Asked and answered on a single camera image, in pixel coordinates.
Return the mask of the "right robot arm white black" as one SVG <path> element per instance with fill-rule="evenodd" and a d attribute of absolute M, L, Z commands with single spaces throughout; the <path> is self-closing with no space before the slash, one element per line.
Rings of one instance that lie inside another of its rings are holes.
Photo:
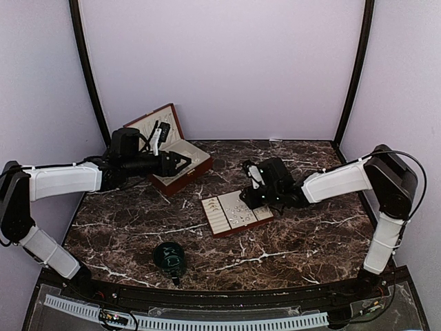
<path fill-rule="evenodd" d="M 251 209 L 267 206 L 282 213 L 286 208 L 306 208 L 346 194 L 372 192 L 378 202 L 378 219 L 362 266 L 366 273 L 351 285 L 356 298 L 366 299 L 377 290 L 376 275 L 383 273 L 400 247 L 407 225 L 422 204 L 414 200 L 418 176 L 403 161 L 405 156 L 380 144 L 363 157 L 299 180 L 294 180 L 279 157 L 260 163 L 246 160 L 242 169 L 251 185 L 241 190 L 240 200 Z"/>

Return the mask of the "red jewelry tray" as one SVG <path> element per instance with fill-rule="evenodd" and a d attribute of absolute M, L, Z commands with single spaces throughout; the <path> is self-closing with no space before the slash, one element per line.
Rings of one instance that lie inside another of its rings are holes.
<path fill-rule="evenodd" d="M 268 207 L 251 210 L 239 197 L 240 190 L 201 201 L 214 238 L 255 228 L 274 220 Z"/>

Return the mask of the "dark green glass mug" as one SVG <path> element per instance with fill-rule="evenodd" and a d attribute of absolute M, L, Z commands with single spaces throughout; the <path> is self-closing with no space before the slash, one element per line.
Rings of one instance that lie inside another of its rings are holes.
<path fill-rule="evenodd" d="M 181 278 L 186 271 L 185 252 L 181 245 L 167 241 L 157 245 L 152 258 L 155 266 L 172 280 L 175 286 L 181 284 Z"/>

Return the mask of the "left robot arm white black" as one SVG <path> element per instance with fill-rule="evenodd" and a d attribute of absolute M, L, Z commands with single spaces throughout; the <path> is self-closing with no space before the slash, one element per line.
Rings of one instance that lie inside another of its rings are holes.
<path fill-rule="evenodd" d="M 21 246 L 45 267 L 53 269 L 83 301 L 97 295 L 89 268 L 56 239 L 40 228 L 32 217 L 37 201 L 82 193 L 120 190 L 130 177 L 174 177 L 191 159 L 174 151 L 161 150 L 168 135 L 161 123 L 149 137 L 136 128 L 113 132 L 102 155 L 79 162 L 53 165 L 21 165 L 9 161 L 1 172 L 1 244 Z"/>

